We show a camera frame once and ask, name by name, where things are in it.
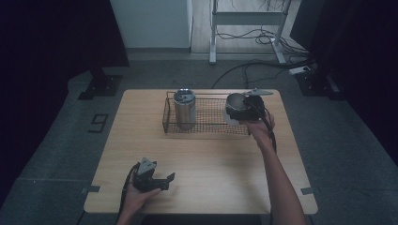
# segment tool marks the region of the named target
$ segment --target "black stand base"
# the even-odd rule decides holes
[[[85,92],[79,96],[79,100],[91,100],[93,97],[113,97],[122,81],[121,75],[106,75],[100,79],[91,81]]]
[[[343,92],[337,87],[330,75],[320,79],[313,73],[296,75],[303,96],[329,97],[331,100],[344,100]]]

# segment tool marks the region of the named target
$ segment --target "person's right arm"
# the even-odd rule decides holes
[[[269,122],[274,126],[273,116],[271,116]],[[262,121],[246,122],[245,124],[251,131],[263,155],[274,224],[305,224],[305,216],[299,197],[272,147],[272,140],[268,135],[267,127]]]

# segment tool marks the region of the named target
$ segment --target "white wall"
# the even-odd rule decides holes
[[[191,0],[111,0],[125,48],[189,48]]]

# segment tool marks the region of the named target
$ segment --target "black wire basket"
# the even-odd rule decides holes
[[[205,94],[196,94],[196,122],[178,123],[176,121],[176,110],[173,95],[175,92],[166,93],[166,101],[164,103],[163,128],[164,133],[229,133],[249,135],[250,132],[244,125],[231,126],[225,123],[223,112],[225,108],[224,95],[220,98],[203,97]]]

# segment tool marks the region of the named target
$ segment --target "metal stand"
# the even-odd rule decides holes
[[[280,45],[281,34],[288,15],[291,0],[280,12],[218,12],[217,0],[213,0],[211,13],[210,64],[216,64],[216,28],[218,25],[278,25],[275,38],[272,38],[272,48],[280,64],[285,64]]]

